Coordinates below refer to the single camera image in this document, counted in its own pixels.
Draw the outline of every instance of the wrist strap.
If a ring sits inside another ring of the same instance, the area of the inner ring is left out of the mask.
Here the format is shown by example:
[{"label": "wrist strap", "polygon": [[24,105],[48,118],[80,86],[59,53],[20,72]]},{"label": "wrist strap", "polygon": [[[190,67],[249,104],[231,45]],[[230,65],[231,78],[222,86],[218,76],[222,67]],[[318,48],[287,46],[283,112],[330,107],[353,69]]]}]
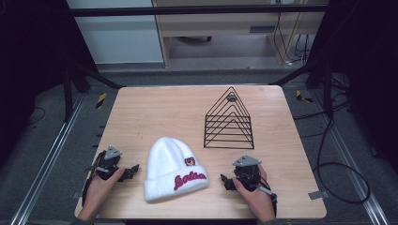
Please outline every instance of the wrist strap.
[{"label": "wrist strap", "polygon": [[262,191],[266,192],[267,195],[269,195],[269,197],[271,198],[271,201],[272,201],[272,208],[273,208],[273,210],[274,210],[274,214],[275,214],[275,217],[276,217],[276,211],[277,211],[276,203],[278,203],[278,195],[275,194],[275,193],[273,193],[273,192],[271,191],[271,188],[269,188],[269,187],[267,187],[267,186],[265,186],[265,185],[260,186],[259,188],[260,188]]}]

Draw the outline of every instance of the gray floor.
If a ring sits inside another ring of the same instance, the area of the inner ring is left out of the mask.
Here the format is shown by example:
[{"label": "gray floor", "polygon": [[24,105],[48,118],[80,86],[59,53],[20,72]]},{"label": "gray floor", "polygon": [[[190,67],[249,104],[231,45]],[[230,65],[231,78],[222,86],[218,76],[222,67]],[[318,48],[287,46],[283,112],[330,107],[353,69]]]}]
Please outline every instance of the gray floor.
[{"label": "gray floor", "polygon": [[[301,61],[295,62],[292,66],[278,65],[267,39],[260,36],[213,37],[210,42],[185,37],[175,38],[173,46],[168,68],[141,67],[122,73],[103,71],[103,75],[128,86],[270,83],[301,65]],[[313,99],[317,99],[321,94],[321,88],[307,91],[303,86],[303,81],[305,81],[304,75],[283,88],[294,116],[320,111],[316,102],[297,100],[298,89]],[[90,83],[92,88],[89,94],[75,92],[74,99],[84,98],[82,108],[30,213],[30,221],[40,220],[41,223],[47,221],[48,224],[56,224],[55,221],[73,219],[77,201],[69,196],[73,191],[79,191],[84,184],[83,170],[89,166],[95,155],[96,144],[99,143],[100,134],[103,131],[102,126],[106,125],[117,95],[116,90],[102,83],[93,80],[90,80]],[[101,109],[96,109],[98,97],[103,92],[107,93],[107,98]],[[344,96],[338,96],[335,100],[334,104],[346,101]],[[7,220],[12,219],[23,202],[63,126],[62,102],[62,86],[56,86],[38,96],[36,104],[38,108],[31,117],[33,124],[26,127],[21,140],[13,150],[13,155],[0,172],[0,221],[5,221],[5,224]],[[338,141],[338,137],[342,137],[343,148],[347,149],[349,156],[353,158],[360,172],[368,180],[372,196],[376,199],[388,223],[398,224],[396,214],[398,200],[394,198],[398,188],[398,176],[387,160],[372,157],[371,146],[364,138],[355,116],[348,109],[345,106],[335,113],[334,130],[329,132],[325,139],[321,161],[344,162],[344,156],[340,150],[342,144]],[[310,164],[314,166],[321,136],[304,136],[322,133],[327,119],[320,115],[310,119],[296,120],[296,124],[300,136],[303,137],[302,143]],[[357,189],[353,185],[355,184],[352,181],[353,177],[346,170],[328,167],[322,169],[322,177],[335,193],[351,200],[359,199]],[[319,188],[324,190],[319,179],[317,182]],[[369,212],[375,210],[374,204],[349,204],[330,197],[325,199],[325,205],[328,210],[325,218],[281,220],[280,223],[377,224],[369,217]],[[121,223],[122,221],[100,220],[99,222]]]}]

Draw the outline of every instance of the human hand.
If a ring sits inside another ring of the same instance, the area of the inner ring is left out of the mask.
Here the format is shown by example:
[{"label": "human hand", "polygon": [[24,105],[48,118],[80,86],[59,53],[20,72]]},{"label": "human hand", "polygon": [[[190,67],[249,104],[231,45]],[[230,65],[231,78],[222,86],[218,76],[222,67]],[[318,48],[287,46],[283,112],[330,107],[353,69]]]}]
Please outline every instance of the human hand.
[{"label": "human hand", "polygon": [[[260,164],[258,165],[258,170],[261,177],[267,180],[267,173]],[[259,187],[254,191],[249,191],[236,178],[233,179],[233,182],[237,188],[237,192],[243,196],[249,206],[249,209],[261,222],[264,223],[275,219],[272,201],[267,193],[262,191]]]},{"label": "human hand", "polygon": [[78,216],[79,219],[94,223],[100,207],[124,171],[125,168],[119,168],[108,180],[102,180],[98,175],[92,178],[85,195],[84,207]]}]

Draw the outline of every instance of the metal bracket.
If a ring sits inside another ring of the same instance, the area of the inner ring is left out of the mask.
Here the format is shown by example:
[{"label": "metal bracket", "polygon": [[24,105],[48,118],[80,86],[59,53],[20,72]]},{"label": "metal bracket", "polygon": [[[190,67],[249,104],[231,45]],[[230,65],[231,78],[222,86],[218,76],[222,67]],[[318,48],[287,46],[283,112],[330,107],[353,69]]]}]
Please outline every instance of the metal bracket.
[{"label": "metal bracket", "polygon": [[82,193],[78,191],[73,191],[72,195],[70,195],[70,198],[75,200],[80,199],[80,197],[82,197]]},{"label": "metal bracket", "polygon": [[236,160],[232,164],[234,166],[238,166],[238,167],[246,167],[246,166],[258,165],[260,163],[261,163],[260,159],[257,159],[254,157],[249,157],[248,155],[243,155],[243,157],[240,157],[238,160]]},{"label": "metal bracket", "polygon": [[320,190],[308,193],[308,195],[310,196],[311,200],[326,199],[330,197],[330,194],[327,191],[320,191]]},{"label": "metal bracket", "polygon": [[106,151],[105,160],[111,159],[111,158],[116,158],[120,157],[122,155],[122,152],[117,150],[115,147],[109,145],[108,150]]}]

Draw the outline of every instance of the black curtain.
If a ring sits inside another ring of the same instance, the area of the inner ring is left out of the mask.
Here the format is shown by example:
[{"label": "black curtain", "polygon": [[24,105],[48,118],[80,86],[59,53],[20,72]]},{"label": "black curtain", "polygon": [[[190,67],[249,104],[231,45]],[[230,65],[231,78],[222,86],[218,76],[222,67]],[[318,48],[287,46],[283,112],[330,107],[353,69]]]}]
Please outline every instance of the black curtain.
[{"label": "black curtain", "polygon": [[46,13],[69,9],[65,0],[4,1],[4,7],[0,4],[0,166],[26,126],[36,96],[63,82],[67,54],[98,72],[74,18]]},{"label": "black curtain", "polygon": [[398,7],[395,0],[347,3],[345,9],[326,13],[321,22],[308,61],[321,58],[321,64],[312,69],[307,84],[322,82],[325,63],[332,72],[346,74],[350,103],[371,145],[398,172],[398,116],[394,110],[398,101]]}]

